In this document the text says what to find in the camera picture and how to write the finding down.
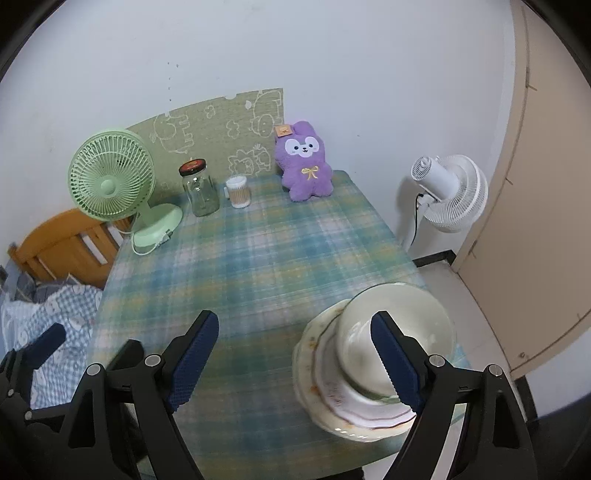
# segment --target white floor fan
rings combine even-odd
[[[482,215],[488,199],[488,183],[482,170],[464,155],[419,158],[411,177],[425,192],[415,201],[414,224],[404,241],[408,251],[424,218],[440,232],[470,228]]]

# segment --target blue gripper pad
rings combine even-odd
[[[168,405],[173,412],[189,401],[219,335],[217,316],[210,313],[174,369]]]
[[[33,370],[39,369],[65,341],[66,329],[60,323],[54,323],[24,348],[26,365]]]
[[[419,395],[418,374],[379,313],[371,319],[371,339],[400,401],[421,413],[424,400]]]

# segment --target glass jar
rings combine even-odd
[[[190,160],[179,168],[183,188],[187,192],[195,216],[202,217],[220,208],[220,199],[211,177],[206,171],[204,159]]]

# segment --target plush toy tag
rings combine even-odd
[[[278,125],[275,127],[275,132],[277,133],[278,137],[284,137],[286,135],[291,135],[293,132],[291,131],[290,125]]]

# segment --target wooden chair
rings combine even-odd
[[[113,224],[123,231],[131,227],[129,219]],[[86,245],[82,238],[84,234],[88,235],[106,263],[101,263]],[[20,247],[11,246],[8,254],[20,269],[36,280],[51,281],[72,274],[84,284],[104,288],[118,249],[105,222],[91,218],[79,209],[72,209],[39,225]]]

